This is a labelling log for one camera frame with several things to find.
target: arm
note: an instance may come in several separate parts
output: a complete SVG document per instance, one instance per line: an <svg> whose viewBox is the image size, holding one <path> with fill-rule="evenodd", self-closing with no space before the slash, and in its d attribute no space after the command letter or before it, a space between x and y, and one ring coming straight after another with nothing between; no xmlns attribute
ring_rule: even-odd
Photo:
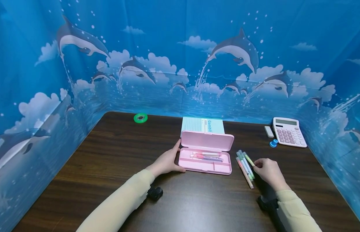
<svg viewBox="0 0 360 232"><path fill-rule="evenodd" d="M185 172L184 168L174 164L179 145L180 140L153 164L127 180L83 221L77 232L117 232L146 199L146 193L157 176L171 171Z"/></svg>
<svg viewBox="0 0 360 232"><path fill-rule="evenodd" d="M309 211L285 181L276 161L258 159L254 171L275 191L278 199L278 215L287 231L319 232L321 229Z"/></svg>

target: hand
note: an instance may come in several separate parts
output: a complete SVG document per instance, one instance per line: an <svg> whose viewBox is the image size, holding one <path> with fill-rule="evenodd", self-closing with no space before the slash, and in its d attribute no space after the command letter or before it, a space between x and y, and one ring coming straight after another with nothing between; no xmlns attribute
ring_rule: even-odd
<svg viewBox="0 0 360 232"><path fill-rule="evenodd" d="M161 156L158 157L158 159L153 164L148 166L146 170L150 171L153 176L155 176L155 178L157 178L157 176L159 176L160 174L169 173L171 171L185 172L185 169L183 167L180 167L174 163L176 153L180 151L180 142L181 139L176 142L175 146L172 149L161 154Z"/></svg>
<svg viewBox="0 0 360 232"><path fill-rule="evenodd" d="M278 163L271 159L258 159L254 162L254 171L268 183L275 192L281 190L291 190L290 186L285 181Z"/></svg>

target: blue backdrop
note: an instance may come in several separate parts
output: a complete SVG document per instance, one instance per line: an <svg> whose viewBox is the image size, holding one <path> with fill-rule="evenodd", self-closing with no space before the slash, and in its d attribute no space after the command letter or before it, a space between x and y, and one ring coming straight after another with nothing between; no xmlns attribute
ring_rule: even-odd
<svg viewBox="0 0 360 232"><path fill-rule="evenodd" d="M0 231L107 111L298 119L360 219L360 1L0 1Z"/></svg>

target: white eraser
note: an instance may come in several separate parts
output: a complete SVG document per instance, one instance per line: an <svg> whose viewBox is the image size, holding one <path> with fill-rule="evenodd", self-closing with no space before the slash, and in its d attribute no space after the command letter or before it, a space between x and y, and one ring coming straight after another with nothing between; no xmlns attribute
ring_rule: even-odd
<svg viewBox="0 0 360 232"><path fill-rule="evenodd" d="M266 135L268 135L269 138L274 138L272 129L268 126L265 126L264 128L265 128Z"/></svg>

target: pink pencil case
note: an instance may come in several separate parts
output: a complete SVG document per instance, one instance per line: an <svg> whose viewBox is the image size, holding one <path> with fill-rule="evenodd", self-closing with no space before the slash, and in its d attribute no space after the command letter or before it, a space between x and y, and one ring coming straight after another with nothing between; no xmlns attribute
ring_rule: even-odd
<svg viewBox="0 0 360 232"><path fill-rule="evenodd" d="M200 171L229 175L232 173L230 151L234 136L231 134L214 134L208 132L183 131L181 136L179 166L189 171ZM193 152L218 152L222 162L210 160L192 159Z"/></svg>

